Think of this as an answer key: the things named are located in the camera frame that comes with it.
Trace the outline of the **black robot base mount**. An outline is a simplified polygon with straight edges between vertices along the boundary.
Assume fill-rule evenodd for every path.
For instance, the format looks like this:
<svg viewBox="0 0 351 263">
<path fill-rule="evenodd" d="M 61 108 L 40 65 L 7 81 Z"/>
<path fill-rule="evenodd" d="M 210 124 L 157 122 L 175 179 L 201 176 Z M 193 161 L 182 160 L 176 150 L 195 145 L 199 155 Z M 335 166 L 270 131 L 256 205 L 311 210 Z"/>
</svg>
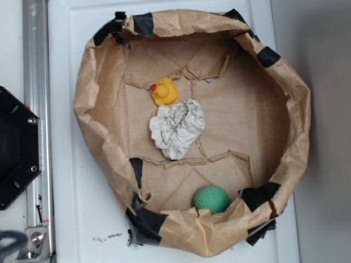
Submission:
<svg viewBox="0 0 351 263">
<path fill-rule="evenodd" d="M 40 172 L 39 118 L 1 87 L 1 210 L 8 209 Z"/>
</svg>

